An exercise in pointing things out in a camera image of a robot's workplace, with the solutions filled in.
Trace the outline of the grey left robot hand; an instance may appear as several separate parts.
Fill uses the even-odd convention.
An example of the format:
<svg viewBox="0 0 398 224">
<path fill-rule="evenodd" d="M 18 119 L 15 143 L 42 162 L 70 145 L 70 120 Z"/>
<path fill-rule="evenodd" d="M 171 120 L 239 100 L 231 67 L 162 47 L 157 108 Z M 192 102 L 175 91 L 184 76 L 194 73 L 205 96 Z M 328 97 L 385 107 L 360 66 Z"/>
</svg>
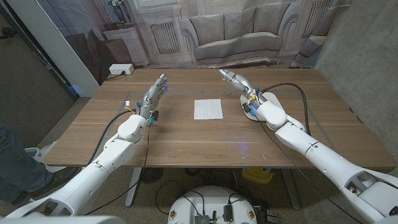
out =
<svg viewBox="0 0 398 224">
<path fill-rule="evenodd" d="M 161 74 L 155 83 L 144 93 L 137 114 L 145 119 L 149 119 L 151 112 L 158 106 L 162 95 L 168 90 L 167 77 Z"/>
</svg>

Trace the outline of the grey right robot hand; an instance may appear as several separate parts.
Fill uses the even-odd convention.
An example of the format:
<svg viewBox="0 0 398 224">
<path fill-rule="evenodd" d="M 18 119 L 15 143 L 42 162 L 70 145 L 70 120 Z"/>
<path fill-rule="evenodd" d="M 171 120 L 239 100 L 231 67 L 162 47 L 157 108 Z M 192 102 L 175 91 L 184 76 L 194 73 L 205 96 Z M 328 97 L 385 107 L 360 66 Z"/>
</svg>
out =
<svg viewBox="0 0 398 224">
<path fill-rule="evenodd" d="M 223 76 L 224 81 L 232 84 L 232 86 L 239 90 L 256 108 L 267 101 L 242 75 L 225 69 L 219 69 L 219 73 Z"/>
</svg>

